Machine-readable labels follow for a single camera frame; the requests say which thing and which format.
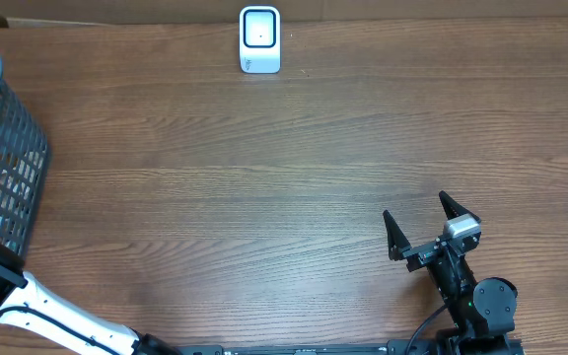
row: wood grain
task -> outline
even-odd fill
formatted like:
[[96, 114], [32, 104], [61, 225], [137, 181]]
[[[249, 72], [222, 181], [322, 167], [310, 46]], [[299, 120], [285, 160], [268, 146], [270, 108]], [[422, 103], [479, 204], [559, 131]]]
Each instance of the wood grain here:
[[[381, 212], [424, 243], [445, 189], [484, 219], [477, 278], [520, 289], [514, 336], [568, 353], [568, 18], [284, 24], [278, 75], [237, 35], [0, 31], [54, 152], [28, 270], [175, 344], [383, 342], [441, 301]], [[6, 353], [68, 352], [0, 326]]]

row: robotic arm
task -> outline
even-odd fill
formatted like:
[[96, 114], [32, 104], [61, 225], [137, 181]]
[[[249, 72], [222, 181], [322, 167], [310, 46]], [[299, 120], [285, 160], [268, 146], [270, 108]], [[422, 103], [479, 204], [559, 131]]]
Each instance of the robotic arm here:
[[[407, 261], [410, 271], [426, 267], [444, 306], [426, 319], [410, 340], [387, 344], [327, 347], [223, 349], [221, 346], [174, 348], [153, 335], [100, 319], [58, 297], [32, 274], [24, 262], [0, 245], [0, 323], [44, 336], [79, 354], [93, 355], [522, 355], [514, 330], [517, 290], [501, 278], [476, 282], [464, 257], [479, 244], [480, 219], [446, 192], [440, 200], [448, 221], [435, 241], [412, 248], [389, 211], [383, 213], [391, 260]], [[448, 309], [455, 328], [438, 331], [435, 340], [417, 336], [435, 316]]]

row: gray plastic basket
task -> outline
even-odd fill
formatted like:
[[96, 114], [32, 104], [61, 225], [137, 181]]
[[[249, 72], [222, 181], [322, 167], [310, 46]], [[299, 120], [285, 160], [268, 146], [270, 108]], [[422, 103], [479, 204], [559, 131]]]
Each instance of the gray plastic basket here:
[[25, 258], [50, 149], [2, 74], [0, 57], [0, 244]]

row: wooden table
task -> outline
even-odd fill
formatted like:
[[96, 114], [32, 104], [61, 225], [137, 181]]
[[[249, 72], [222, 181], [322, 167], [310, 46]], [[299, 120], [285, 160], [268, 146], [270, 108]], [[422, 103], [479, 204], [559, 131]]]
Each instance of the wooden table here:
[[[241, 73], [234, 24], [0, 30], [54, 152], [27, 269], [174, 344], [404, 338], [441, 300], [381, 212], [428, 242], [444, 189], [513, 336], [568, 354], [568, 18], [282, 29], [278, 75]], [[67, 353], [0, 325], [0, 354]]]

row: white plastic object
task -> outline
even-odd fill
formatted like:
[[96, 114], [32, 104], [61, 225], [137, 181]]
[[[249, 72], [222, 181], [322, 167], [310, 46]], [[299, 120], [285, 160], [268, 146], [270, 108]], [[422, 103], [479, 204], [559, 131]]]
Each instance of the white plastic object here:
[[280, 70], [280, 13], [272, 6], [247, 6], [240, 15], [241, 68], [246, 73]]
[[[36, 281], [35, 277], [24, 272], [28, 280], [25, 288], [15, 289], [0, 307], [3, 310], [12, 306], [26, 306], [60, 321], [72, 330], [96, 340], [118, 354], [131, 355], [131, 347], [137, 334], [122, 324], [100, 319], [70, 302], [60, 298]], [[107, 355], [107, 352], [97, 346], [91, 346], [85, 341], [65, 332], [56, 325], [35, 315], [12, 311], [0, 317], [0, 323], [9, 324], [35, 332], [70, 350], [84, 355]]]

